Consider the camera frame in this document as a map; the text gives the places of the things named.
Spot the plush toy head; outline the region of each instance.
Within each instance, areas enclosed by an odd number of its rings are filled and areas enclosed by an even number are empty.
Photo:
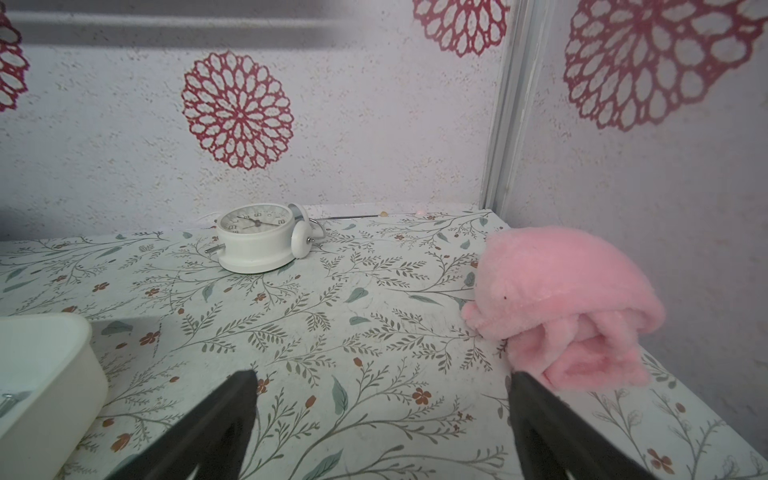
[[[648,279],[616,247],[581,230],[541,227],[488,236],[475,302],[462,316],[485,338],[506,339],[575,313],[625,309],[641,313],[640,333],[664,321]]]

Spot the floral tablecloth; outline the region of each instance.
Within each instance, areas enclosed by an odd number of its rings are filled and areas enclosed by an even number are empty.
[[[104,478],[255,369],[241,478],[521,478],[505,346],[459,315],[485,236],[507,226],[488,210],[325,225],[307,258],[260,275],[204,252],[215,229],[0,244],[0,314],[80,313],[109,379],[59,477]],[[644,362],[649,388],[560,397],[660,478],[768,477],[717,414]]]

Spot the pink plush toy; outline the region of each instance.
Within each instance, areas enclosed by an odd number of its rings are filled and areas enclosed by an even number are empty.
[[[549,389],[645,385],[638,333],[666,316],[639,268],[605,240],[564,227],[488,237],[467,325],[508,339],[512,367]]]

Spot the red mandala decal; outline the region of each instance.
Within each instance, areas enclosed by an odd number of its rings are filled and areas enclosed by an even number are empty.
[[[265,168],[293,136],[290,101],[248,55],[212,53],[184,76],[184,116],[200,146],[230,167]]]
[[[16,98],[27,91],[24,73],[29,63],[18,46],[22,34],[5,16],[5,4],[0,2],[0,111],[16,109]]]
[[[502,0],[413,0],[413,17],[424,26],[426,37],[459,57],[501,44],[507,12]]]
[[[765,19],[750,0],[581,0],[565,48],[569,99],[598,128],[659,124],[748,61]]]

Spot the textured white wall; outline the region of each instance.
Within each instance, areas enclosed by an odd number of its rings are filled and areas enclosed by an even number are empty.
[[[669,311],[643,345],[766,453],[768,35],[701,103],[599,130],[563,80],[576,5],[554,13],[504,220],[581,228],[635,260]]]
[[[179,227],[255,201],[476,203],[501,48],[463,58],[440,51],[412,0],[316,3],[333,7],[338,28],[303,47],[263,25],[253,46],[248,28],[73,33],[36,25],[39,12],[11,1],[31,66],[29,91],[0,114],[3,240]],[[293,138],[266,170],[214,161],[182,114],[184,73],[228,46],[266,65],[291,100]]]

